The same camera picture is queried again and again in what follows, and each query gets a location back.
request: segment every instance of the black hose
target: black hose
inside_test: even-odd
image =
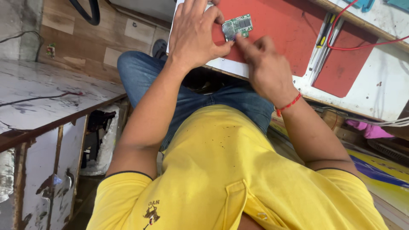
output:
[[[88,15],[88,13],[82,8],[82,6],[78,3],[78,0],[70,0],[72,5],[77,9],[78,13],[91,25],[98,25],[99,24],[99,6],[98,0],[89,0],[91,6],[91,14],[92,17]]]

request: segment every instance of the red mat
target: red mat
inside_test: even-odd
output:
[[[251,14],[254,29],[248,39],[254,42],[269,35],[277,52],[289,60],[292,74],[305,74],[326,15],[324,9],[307,0],[221,0],[218,7],[225,20]],[[225,43],[221,25],[213,25],[212,36],[215,44]],[[236,46],[225,58],[245,62]]]
[[[374,44],[377,40],[377,36],[345,21],[334,47],[351,48]],[[353,51],[330,50],[312,86],[334,96],[345,97],[372,50],[373,47]]]

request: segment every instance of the wooden floor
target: wooden floor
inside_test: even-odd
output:
[[[90,12],[86,0],[78,0]],[[99,1],[101,22],[86,22],[68,0],[44,0],[40,30],[45,42],[38,61],[85,74],[101,80],[121,83],[117,59],[121,53],[137,50],[151,55],[157,39],[168,41],[169,31],[133,20],[115,11],[105,0]],[[53,59],[47,46],[55,43]]]

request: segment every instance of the foot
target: foot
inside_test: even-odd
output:
[[[156,40],[152,47],[153,57],[166,61],[168,59],[168,56],[166,55],[167,47],[168,43],[165,40],[163,39]]]

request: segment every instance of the green circuit board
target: green circuit board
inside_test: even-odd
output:
[[[222,30],[225,34],[226,41],[235,41],[236,33],[240,33],[241,36],[248,38],[249,31],[252,29],[253,23],[250,14],[230,19],[225,21],[225,23],[222,25]]]

